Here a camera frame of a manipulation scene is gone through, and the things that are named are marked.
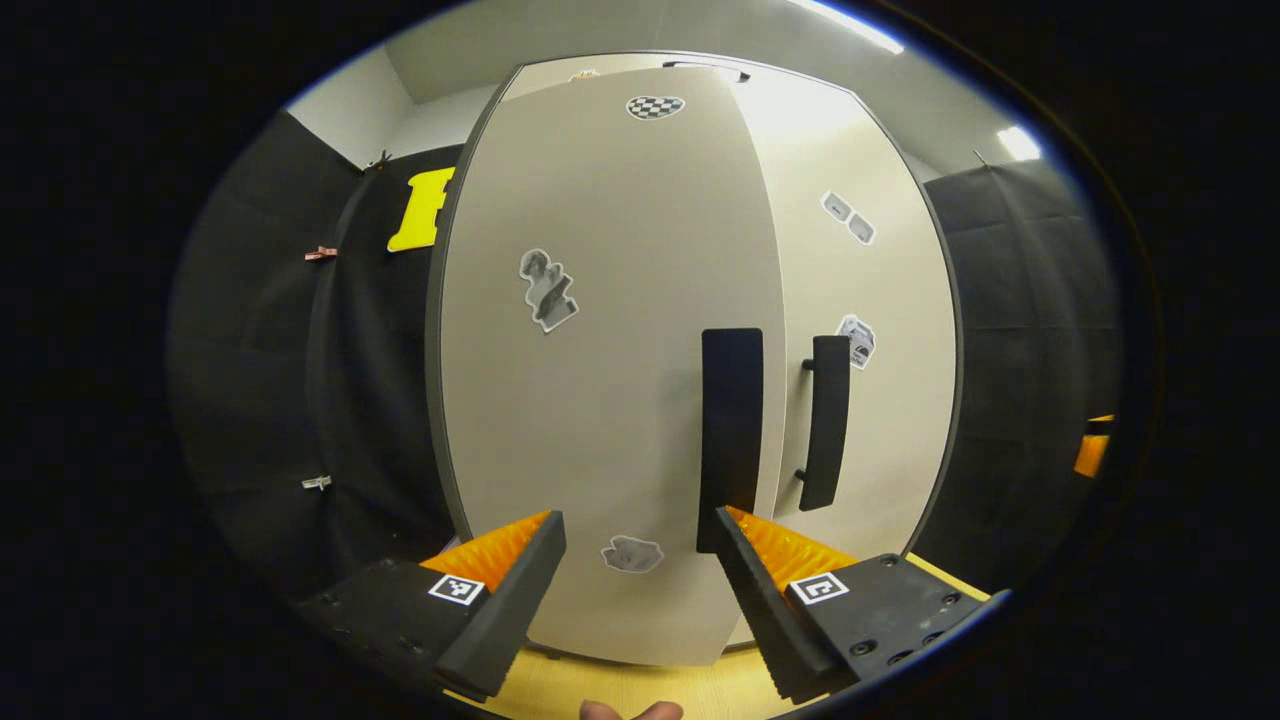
ceiling light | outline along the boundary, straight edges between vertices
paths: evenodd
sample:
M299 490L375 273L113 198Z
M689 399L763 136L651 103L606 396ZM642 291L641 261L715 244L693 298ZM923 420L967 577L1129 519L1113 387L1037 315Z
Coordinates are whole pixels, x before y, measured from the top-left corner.
M1039 145L1036 145L1036 141L1027 135L1027 131L1018 126L997 132L996 137L1000 138L1000 142L1005 143L1005 149L1014 156L1014 160L1034 160L1039 158Z
M819 15L829 20L840 23L841 26L856 32L858 35L865 37L867 40L870 40L876 45L879 45L881 47L888 50L895 55L902 51L902 45L899 44L896 40L893 40L892 37L884 35L883 32L873 28L872 26L861 20L855 20L854 18L850 18L849 15L841 13L840 10L828 8L820 3L814 3L813 0L788 0L788 1L795 5L800 5L806 10L813 10L814 13L818 13Z

checkerboard sticker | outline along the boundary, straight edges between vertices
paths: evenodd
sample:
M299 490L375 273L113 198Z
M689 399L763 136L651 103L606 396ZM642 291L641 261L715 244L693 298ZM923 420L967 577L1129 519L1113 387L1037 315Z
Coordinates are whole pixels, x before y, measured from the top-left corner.
M814 605L849 592L845 583L841 583L840 579L831 573L823 573L820 575L814 575L813 578L796 580L791 583L791 588L796 591L796 594L800 596L800 600L805 605Z
M675 115L684 109L685 101L680 97L653 97L641 95L627 100L627 113L637 120L657 120L668 115Z
M449 602L457 602L458 605L471 605L475 598L480 597L481 588L484 588L484 583L458 578L457 575L445 575L440 578L440 582L435 583L435 587L428 591L428 594Z

black fabric backdrop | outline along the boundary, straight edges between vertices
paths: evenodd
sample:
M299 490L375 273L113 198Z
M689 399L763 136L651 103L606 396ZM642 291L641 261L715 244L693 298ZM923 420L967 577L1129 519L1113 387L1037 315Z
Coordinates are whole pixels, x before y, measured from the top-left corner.
M227 539L301 600L453 536L422 377L430 249L387 252L413 174L461 146L364 176L278 114L197 219L168 343L189 471ZM317 245L337 259L306 263ZM330 475L324 492L301 482Z
M1041 568L1092 488L1073 468L1085 421L1116 411L1116 279L1096 225L1043 161L924 187L955 266L964 387L914 551L995 592Z

